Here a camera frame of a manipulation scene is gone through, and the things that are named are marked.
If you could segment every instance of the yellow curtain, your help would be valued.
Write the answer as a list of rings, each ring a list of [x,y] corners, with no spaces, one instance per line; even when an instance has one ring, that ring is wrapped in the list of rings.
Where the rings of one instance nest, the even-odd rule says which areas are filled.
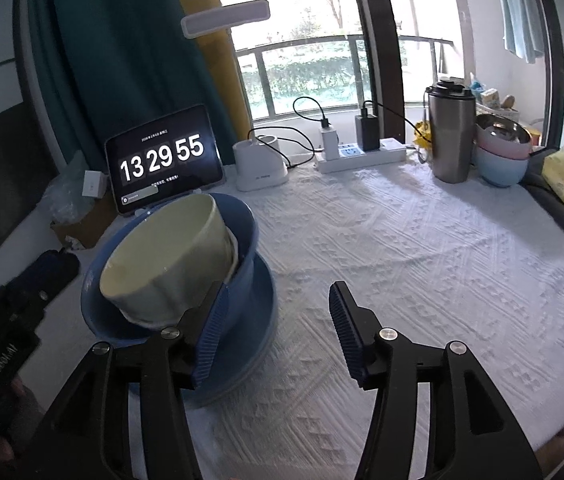
[[[222,5],[220,0],[179,0],[184,12],[193,14]],[[246,139],[251,119],[235,63],[233,42],[225,30],[197,38],[220,97],[228,110],[239,140]]]

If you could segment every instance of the power strip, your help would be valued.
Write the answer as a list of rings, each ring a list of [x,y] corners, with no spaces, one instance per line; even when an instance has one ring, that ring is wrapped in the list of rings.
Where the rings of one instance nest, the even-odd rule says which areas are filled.
[[[320,173],[369,168],[406,160],[406,146],[395,139],[380,139],[380,149],[363,152],[356,143],[341,144],[339,158],[326,160],[323,153],[315,154],[315,168]]]

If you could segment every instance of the pink bowl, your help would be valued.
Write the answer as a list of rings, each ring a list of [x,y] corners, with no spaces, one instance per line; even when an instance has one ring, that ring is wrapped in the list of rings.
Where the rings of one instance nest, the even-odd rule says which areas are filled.
[[[518,140],[503,139],[492,128],[483,130],[477,126],[475,129],[477,131],[477,145],[493,155],[503,156],[512,160],[524,160],[531,153],[531,142],[523,144]]]

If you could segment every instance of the black charger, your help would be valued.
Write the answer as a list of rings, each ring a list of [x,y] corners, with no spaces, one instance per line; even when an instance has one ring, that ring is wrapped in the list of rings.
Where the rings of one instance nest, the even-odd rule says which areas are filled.
[[[380,121],[377,116],[369,115],[366,106],[360,108],[361,115],[355,116],[355,136],[357,146],[363,152],[380,149]]]

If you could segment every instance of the screw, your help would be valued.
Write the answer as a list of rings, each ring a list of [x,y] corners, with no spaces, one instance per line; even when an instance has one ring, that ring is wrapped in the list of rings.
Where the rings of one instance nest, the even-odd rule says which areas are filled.
[[[448,347],[454,354],[462,355],[466,352],[466,345],[461,341],[453,341]]]
[[[380,337],[385,341],[393,341],[398,338],[398,333],[392,328],[383,328],[380,330]]]
[[[111,346],[108,343],[105,343],[103,341],[101,341],[100,343],[95,343],[93,345],[93,348],[91,348],[91,350],[93,351],[93,353],[95,355],[104,355],[106,353],[108,353],[108,351],[111,349]]]
[[[176,326],[168,326],[161,332],[164,339],[177,339],[179,337],[179,329]]]

